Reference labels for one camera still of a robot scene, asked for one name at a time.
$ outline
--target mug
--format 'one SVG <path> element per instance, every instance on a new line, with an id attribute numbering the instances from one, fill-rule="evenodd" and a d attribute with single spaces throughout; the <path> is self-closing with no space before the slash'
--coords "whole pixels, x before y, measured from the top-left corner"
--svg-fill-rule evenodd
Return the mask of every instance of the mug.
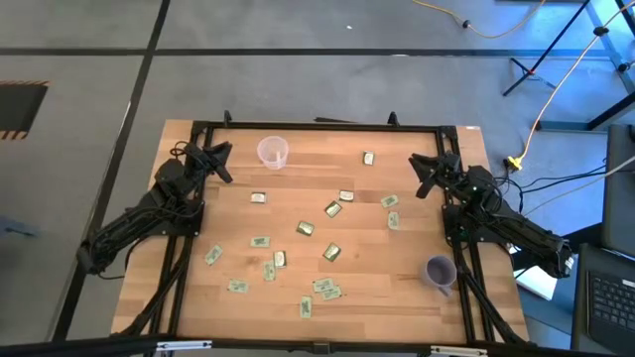
<path id="1" fill-rule="evenodd" d="M 424 283 L 439 289 L 446 297 L 451 296 L 451 285 L 456 280 L 456 266 L 445 256 L 433 256 L 421 269 Z"/>

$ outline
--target wire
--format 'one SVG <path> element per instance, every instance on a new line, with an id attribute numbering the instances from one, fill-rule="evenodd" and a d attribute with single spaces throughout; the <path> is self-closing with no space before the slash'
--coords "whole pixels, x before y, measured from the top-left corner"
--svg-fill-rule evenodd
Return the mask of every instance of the wire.
<path id="1" fill-rule="evenodd" d="M 555 196 L 555 197 L 553 197 L 553 198 L 551 198 L 551 199 L 548 199 L 547 201 L 545 201 L 545 202 L 543 202 L 543 203 L 541 203 L 541 204 L 537 205 L 536 207 L 534 207 L 533 209 L 531 209 L 529 212 L 525 213 L 524 215 L 525 215 L 525 216 L 528 216 L 529 214 L 531 214 L 532 212 L 534 212 L 534 211 L 535 211 L 535 210 L 537 210 L 538 208 L 540 208 L 540 207 L 542 207 L 542 206 L 544 206 L 544 205 L 546 205 L 546 204 L 548 204 L 548 203 L 550 203 L 550 202 L 553 202 L 553 201 L 555 201 L 555 200 L 556 200 L 556 199 L 558 199 L 558 198 L 564 197 L 564 196 L 566 196 L 566 195 L 568 195 L 568 194 L 570 194 L 570 193 L 576 192 L 577 190 L 583 189 L 583 188 L 585 188 L 585 187 L 587 187 L 587 186 L 589 186 L 589 185 L 592 185 L 592 184 L 594 184 L 594 183 L 598 182 L 599 180 L 606 179 L 606 178 L 608 178 L 609 176 L 611 176 L 611 175 L 613 175 L 613 174 L 617 173 L 617 172 L 618 172 L 618 171 L 620 171 L 623 167 L 627 166 L 628 164 L 632 163 L 633 161 L 635 161 L 635 155 L 634 155 L 634 156 L 632 156 L 632 157 L 631 157 L 630 159 L 628 159 L 627 161 L 625 161 L 625 162 L 623 162 L 622 164 L 620 164 L 619 166 L 617 166 L 615 169 L 613 169 L 613 170 L 609 171 L 608 173 L 606 173 L 606 174 L 602 175 L 600 178 L 596 178 L 596 179 L 592 180 L 591 182 L 585 183 L 585 184 L 583 184 L 583 185 L 581 185 L 581 186 L 579 186 L 579 187 L 577 187 L 577 188 L 574 188 L 574 189 L 568 190 L 568 191 L 567 191 L 567 192 L 565 192 L 565 193 L 561 193 L 561 194 L 559 194 L 559 195 L 557 195 L 557 196 Z"/>
<path id="2" fill-rule="evenodd" d="M 529 268 L 525 268 L 524 271 L 520 272 L 520 274 L 518 274 L 517 276 L 514 277 L 514 279 L 518 279 L 520 278 L 520 276 L 522 276 L 523 274 L 525 274 L 527 271 L 529 270 Z"/>
<path id="3" fill-rule="evenodd" d="M 602 165 L 601 167 L 597 168 L 597 169 L 593 169 L 589 172 L 583 173 L 583 174 L 575 174 L 575 175 L 569 175 L 569 176 L 565 176 L 565 177 L 559 177 L 559 178 L 536 178 L 534 179 L 531 183 L 529 184 L 525 184 L 523 186 L 521 186 L 521 188 L 527 188 L 530 186 L 533 186 L 534 184 L 538 183 L 538 181 L 540 180 L 552 180 L 552 179 L 570 179 L 570 178 L 575 178 L 575 177 L 579 177 L 579 176 L 584 176 L 584 175 L 589 175 L 589 174 L 593 174 L 598 170 L 602 170 L 606 168 L 606 165 Z"/>
<path id="4" fill-rule="evenodd" d="M 606 28 L 617 17 L 617 15 L 619 15 L 622 11 L 628 9 L 629 7 L 631 7 L 633 5 L 635 5 L 635 1 L 631 1 L 628 4 L 626 4 L 624 7 L 619 9 L 613 16 L 610 17 L 610 19 L 608 19 L 608 21 L 602 26 L 602 28 Z M 517 169 L 521 168 L 521 162 L 527 156 L 527 152 L 529 151 L 529 145 L 530 145 L 530 143 L 532 141 L 532 137 L 534 136 L 534 132 L 536 131 L 536 126 L 538 125 L 538 122 L 540 121 L 540 119 L 543 117 L 543 114 L 545 114 L 545 110 L 547 109 L 549 104 L 551 104 L 552 100 L 554 99 L 554 96 L 560 90 L 560 87 L 563 85 L 563 83 L 565 83 L 567 78 L 569 78 L 569 76 L 572 74 L 573 70 L 582 61 L 584 56 L 586 56 L 586 53 L 588 52 L 588 50 L 590 50 L 591 47 L 593 47 L 593 45 L 595 45 L 597 40 L 599 40 L 599 36 L 595 35 L 593 40 L 591 40 L 591 42 L 588 44 L 588 46 L 586 46 L 584 51 L 582 51 L 581 55 L 575 60 L 575 63 L 571 66 L 571 68 L 569 69 L 567 74 L 565 74 L 563 79 L 561 79 L 561 81 L 558 83 L 558 85 L 556 85 L 556 88 L 552 92 L 552 95 L 549 96 L 549 99 L 547 100 L 547 103 L 545 103 L 543 108 L 540 110 L 540 113 L 538 114 L 538 117 L 536 117 L 536 120 L 534 121 L 534 125 L 532 125 L 532 130 L 529 132 L 529 137 L 527 138 L 527 144 L 525 144 L 525 150 L 523 151 L 523 154 L 520 157 L 518 157 L 518 158 L 510 158 L 511 159 L 510 160 L 511 164 L 513 164 Z"/>
<path id="5" fill-rule="evenodd" d="M 103 280 L 117 280 L 117 279 L 123 279 L 125 276 L 116 276 L 116 277 L 104 277 L 101 275 L 101 273 L 97 274 L 97 277 L 103 279 Z"/>
<path id="6" fill-rule="evenodd" d="M 467 23 L 467 28 L 469 30 L 473 31 L 476 35 L 478 35 L 478 36 L 480 36 L 480 37 L 482 37 L 484 39 L 490 39 L 491 40 L 491 39 L 502 38 L 503 36 L 509 35 L 509 34 L 513 33 L 514 31 L 520 29 L 523 25 L 525 25 L 529 21 L 529 19 L 531 19 L 532 17 L 534 17 L 534 15 L 536 15 L 538 10 L 540 10 L 540 8 L 543 7 L 543 5 L 545 5 L 545 2 L 547 2 L 547 0 L 542 0 L 540 2 L 540 4 L 538 4 L 538 6 L 536 6 L 536 8 L 534 10 L 532 10 L 532 12 L 529 13 L 527 16 L 525 16 L 525 18 L 521 22 L 519 22 L 516 26 L 514 26 L 513 28 L 505 31 L 502 34 L 498 34 L 498 35 L 485 35 L 485 34 L 481 33 L 480 31 L 476 30 L 471 24 L 469 24 L 468 21 L 461 19 L 460 16 L 456 15 L 454 12 L 452 12 L 451 10 L 448 10 L 446 8 L 443 8 L 443 7 L 440 7 L 440 6 L 436 6 L 436 5 L 432 5 L 432 4 L 425 3 L 425 2 L 421 2 L 421 1 L 418 1 L 418 0 L 413 0 L 413 2 L 415 4 L 418 4 L 418 5 L 421 5 L 421 6 L 425 6 L 427 8 L 434 9 L 434 10 L 441 11 L 443 13 L 448 14 L 448 15 L 454 17 L 454 19 L 457 22 L 459 22 L 463 27 L 464 27 L 463 24 Z"/>

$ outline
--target wooden tabletop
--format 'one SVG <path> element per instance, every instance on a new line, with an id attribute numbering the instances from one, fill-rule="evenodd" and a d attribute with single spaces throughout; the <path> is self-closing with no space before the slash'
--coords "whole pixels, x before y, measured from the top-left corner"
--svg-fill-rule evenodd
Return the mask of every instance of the wooden tabletop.
<path id="1" fill-rule="evenodd" d="M 169 120 L 154 170 L 169 158 L 176 141 L 190 135 L 191 121 Z M 463 164 L 487 167 L 479 128 L 458 127 Z M 287 166 L 266 169 L 256 155 L 260 140 L 284 137 L 290 145 Z M 435 137 L 424 133 L 214 130 L 213 144 L 229 141 L 227 163 L 234 182 L 207 180 L 200 235 L 194 239 L 178 335 L 187 337 L 346 342 L 465 342 L 458 291 L 451 297 L 423 285 L 421 265 L 430 257 L 451 258 L 441 217 L 442 191 L 417 199 L 417 177 L 408 163 L 412 153 L 435 156 Z M 362 165 L 362 152 L 375 153 L 374 166 Z M 324 209 L 341 189 L 354 202 L 329 218 Z M 253 191 L 267 193 L 266 204 L 250 202 Z M 380 199 L 399 203 L 399 231 L 387 227 L 388 209 Z M 296 232 L 298 222 L 315 225 L 311 237 Z M 251 248 L 256 236 L 270 236 L 271 247 Z M 155 292 L 167 239 L 140 244 L 131 256 L 112 331 L 125 328 Z M 322 256 L 329 243 L 341 248 L 330 262 Z M 223 249 L 212 266 L 204 260 L 214 246 Z M 263 263 L 274 251 L 287 253 L 288 267 L 274 282 L 263 279 Z M 479 244 L 489 298 L 514 330 L 527 338 L 525 320 L 509 256 L 494 244 Z M 333 278 L 343 297 L 324 301 L 312 281 Z M 249 284 L 248 294 L 227 290 L 230 279 Z M 313 316 L 300 318 L 302 296 L 313 297 Z M 471 299 L 477 336 L 480 313 Z M 164 309 L 167 328 L 170 304 Z"/>

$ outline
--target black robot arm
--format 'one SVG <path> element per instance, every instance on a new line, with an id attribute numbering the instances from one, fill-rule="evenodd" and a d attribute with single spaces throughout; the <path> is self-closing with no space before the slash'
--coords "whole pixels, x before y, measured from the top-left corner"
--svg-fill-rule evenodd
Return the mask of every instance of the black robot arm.
<path id="1" fill-rule="evenodd" d="M 150 235 L 188 231 L 204 207 L 202 197 L 192 192 L 204 184 L 209 175 L 218 174 L 223 181 L 232 181 L 225 168 L 231 144 L 225 142 L 202 149 L 194 143 L 185 144 L 183 148 L 171 149 L 175 157 L 159 167 L 154 185 L 135 207 L 89 234 L 81 243 L 76 256 L 87 273 L 103 272 L 117 253 L 134 241 Z M 190 169 L 179 160 L 182 155 L 191 160 Z"/>
<path id="2" fill-rule="evenodd" d="M 452 153 L 439 158 L 413 154 L 409 161 L 422 183 L 418 198 L 426 198 L 438 185 L 457 200 L 444 206 L 446 236 L 511 244 L 550 276 L 570 275 L 573 259 L 568 242 L 514 211 L 484 167 L 469 167 L 464 173 L 460 156 Z"/>

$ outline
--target gray floor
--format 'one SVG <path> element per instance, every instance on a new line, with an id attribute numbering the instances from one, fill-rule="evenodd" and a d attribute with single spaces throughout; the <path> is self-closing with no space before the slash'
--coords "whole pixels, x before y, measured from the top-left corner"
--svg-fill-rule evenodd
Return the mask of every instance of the gray floor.
<path id="1" fill-rule="evenodd" d="M 612 1 L 594 3 L 602 18 L 613 11 Z M 145 47 L 159 4 L 5 0 L 0 3 L 0 46 Z M 494 0 L 444 5 L 469 14 L 487 33 L 508 28 L 531 7 Z M 407 0 L 175 1 L 160 47 L 543 49 L 576 6 L 548 4 L 518 33 L 486 41 L 464 32 L 444 14 Z M 559 48 L 582 49 L 592 28 L 583 14 Z M 632 36 L 621 19 L 615 22 L 615 34 L 612 39 L 628 56 Z M 522 59 L 527 65 L 534 60 Z M 0 214 L 43 232 L 35 239 L 9 235 L 0 241 L 0 283 L 5 288 L 0 296 L 0 344 L 47 338 L 139 63 L 139 58 L 0 57 L 0 79 L 52 81 L 29 138 L 0 141 Z M 549 59 L 540 75 L 558 82 L 571 64 L 572 59 Z M 224 109 L 238 121 L 308 122 L 326 116 L 383 123 L 395 110 L 404 124 L 478 125 L 492 170 L 501 174 L 500 161 L 522 150 L 550 94 L 542 83 L 528 81 L 503 98 L 500 93 L 518 75 L 509 60 L 489 58 L 155 59 L 107 219 L 135 204 L 145 191 L 166 119 L 220 120 Z M 545 118 L 589 120 L 625 94 L 609 61 L 584 60 Z M 603 135 L 539 133 L 525 169 L 515 179 L 529 182 L 588 171 L 601 165 L 605 145 Z M 575 185 L 528 196 L 525 206 Z M 516 200 L 513 192 L 510 202 Z M 597 184 L 532 217 L 565 234 L 599 221 L 601 200 Z M 121 271 L 122 262 L 115 262 L 108 274 Z M 120 282 L 88 279 L 72 338 L 108 333 L 119 287 Z M 568 344 L 540 322 L 530 321 L 528 327 L 541 344 Z M 244 355 L 226 355 L 232 353 Z"/>

